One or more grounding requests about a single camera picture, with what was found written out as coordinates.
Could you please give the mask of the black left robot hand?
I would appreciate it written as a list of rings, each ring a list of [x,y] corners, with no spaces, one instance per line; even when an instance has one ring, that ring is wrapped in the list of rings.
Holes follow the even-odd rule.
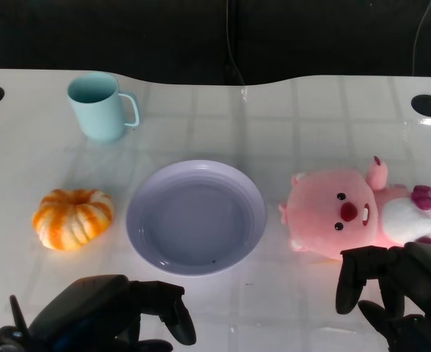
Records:
[[[130,281],[125,275],[76,280],[26,324],[10,296],[14,323],[0,328],[0,351],[172,351],[165,340],[140,340],[141,316],[159,317],[182,345],[196,331],[182,297],[183,287]]]

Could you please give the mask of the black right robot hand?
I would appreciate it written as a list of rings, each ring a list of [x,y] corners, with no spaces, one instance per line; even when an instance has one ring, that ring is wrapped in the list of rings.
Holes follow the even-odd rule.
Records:
[[[390,351],[431,351],[431,244],[341,254],[336,312],[358,307]]]

